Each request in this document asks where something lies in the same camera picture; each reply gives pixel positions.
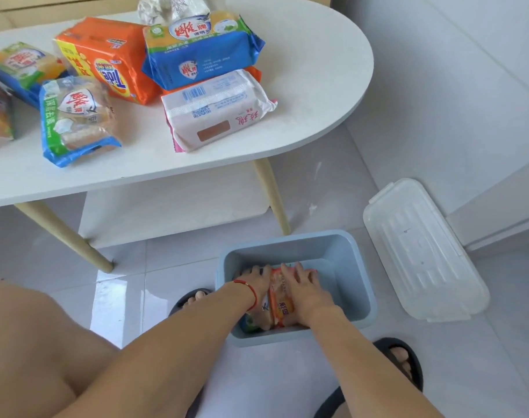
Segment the person's left hand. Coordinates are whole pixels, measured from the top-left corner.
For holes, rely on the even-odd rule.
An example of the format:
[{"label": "person's left hand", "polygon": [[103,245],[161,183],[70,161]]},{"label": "person's left hand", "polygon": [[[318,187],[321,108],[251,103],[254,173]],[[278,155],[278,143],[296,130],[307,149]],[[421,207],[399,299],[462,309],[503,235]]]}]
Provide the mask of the person's left hand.
[{"label": "person's left hand", "polygon": [[262,274],[261,267],[255,265],[252,269],[245,270],[239,277],[236,277],[236,279],[244,280],[254,288],[257,293],[257,305],[261,305],[264,296],[268,292],[271,275],[272,267],[269,265],[263,268]]}]

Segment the white oval table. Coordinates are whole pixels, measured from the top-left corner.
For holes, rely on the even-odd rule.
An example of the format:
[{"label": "white oval table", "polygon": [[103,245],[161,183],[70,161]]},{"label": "white oval table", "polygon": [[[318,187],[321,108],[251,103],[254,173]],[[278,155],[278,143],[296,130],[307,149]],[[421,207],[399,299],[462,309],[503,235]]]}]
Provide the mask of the white oval table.
[{"label": "white oval table", "polygon": [[[342,14],[307,0],[227,0],[266,41],[256,66],[278,108],[263,121],[193,153],[175,153],[159,101],[114,99],[123,148],[59,169],[42,157],[38,111],[17,102],[17,139],[0,148],[0,206],[15,204],[105,272],[94,248],[170,235],[264,214],[289,223],[268,157],[301,147],[342,123],[373,74],[373,53]],[[135,12],[108,18],[137,22]],[[73,21],[0,33],[0,49],[27,42],[53,51]],[[41,199],[87,193],[79,234]]]}]

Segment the sandal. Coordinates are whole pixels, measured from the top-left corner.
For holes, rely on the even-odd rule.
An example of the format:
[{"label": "sandal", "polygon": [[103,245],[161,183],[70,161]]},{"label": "sandal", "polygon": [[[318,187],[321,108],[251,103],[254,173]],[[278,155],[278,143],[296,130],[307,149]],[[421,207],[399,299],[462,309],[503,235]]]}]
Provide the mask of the sandal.
[{"label": "sandal", "polygon": [[[212,290],[210,289],[195,289],[195,290],[191,290],[191,292],[189,292],[188,294],[184,295],[181,297],[180,300],[178,300],[174,307],[171,309],[171,312],[170,312],[170,315],[169,316],[172,316],[174,315],[176,312],[180,311],[183,306],[185,305],[185,303],[189,300],[189,298],[192,298],[195,296],[195,294],[199,291],[203,291],[205,292],[206,295],[209,295],[212,293]],[[191,406],[189,407],[189,409],[187,409],[187,414],[185,414],[185,418],[195,418],[195,416],[197,415],[197,412],[199,412],[199,407],[200,407],[200,402],[201,400],[203,399],[203,390],[204,390],[204,386],[203,388],[200,390],[199,394],[197,395],[197,397],[195,398],[195,400],[193,401],[193,403],[191,403]]]},{"label": "sandal", "polygon": [[[394,337],[385,337],[373,343],[408,379],[419,391],[423,392],[423,372],[413,349],[400,339]],[[408,363],[412,369],[412,377],[402,367],[402,364],[396,359],[391,352],[393,348],[404,348],[408,352]],[[337,409],[346,401],[341,387],[338,387],[320,406],[315,414],[315,418],[332,418]]]}]

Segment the person's right arm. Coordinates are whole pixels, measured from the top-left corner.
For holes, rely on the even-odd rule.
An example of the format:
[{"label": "person's right arm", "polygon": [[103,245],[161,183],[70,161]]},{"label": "person's right arm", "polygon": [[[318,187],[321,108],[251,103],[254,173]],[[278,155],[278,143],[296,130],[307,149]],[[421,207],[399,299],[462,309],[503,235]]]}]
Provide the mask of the person's right arm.
[{"label": "person's right arm", "polygon": [[328,359],[352,417],[442,418],[442,414],[348,321],[314,273],[282,265],[302,325]]}]

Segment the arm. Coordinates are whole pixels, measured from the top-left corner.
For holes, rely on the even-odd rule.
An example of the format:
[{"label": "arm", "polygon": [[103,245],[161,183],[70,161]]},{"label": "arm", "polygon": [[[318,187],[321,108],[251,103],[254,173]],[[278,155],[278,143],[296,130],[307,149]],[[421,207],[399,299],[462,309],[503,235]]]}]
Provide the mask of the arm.
[{"label": "arm", "polygon": [[299,322],[310,327],[340,381],[353,417],[442,418],[437,409],[348,321],[316,274],[282,265]]},{"label": "arm", "polygon": [[[270,268],[241,278],[262,298]],[[226,336],[255,302],[250,288],[226,283],[151,328],[56,418],[183,418],[204,385]]]}]

